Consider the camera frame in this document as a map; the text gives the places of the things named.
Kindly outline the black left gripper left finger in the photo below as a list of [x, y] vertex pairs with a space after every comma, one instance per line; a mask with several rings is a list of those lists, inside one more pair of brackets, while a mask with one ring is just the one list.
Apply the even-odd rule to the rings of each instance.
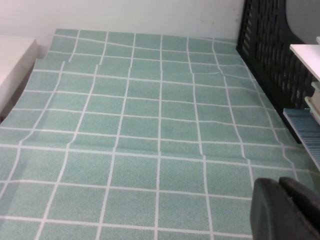
[[313, 227], [280, 184], [270, 178], [254, 182], [250, 208], [254, 240], [311, 240]]

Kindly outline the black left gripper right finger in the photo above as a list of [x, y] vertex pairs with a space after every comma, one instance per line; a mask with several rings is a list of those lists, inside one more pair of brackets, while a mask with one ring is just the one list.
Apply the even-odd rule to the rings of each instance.
[[290, 177], [280, 177], [284, 188], [305, 221], [306, 228], [316, 240], [320, 239], [320, 195]]

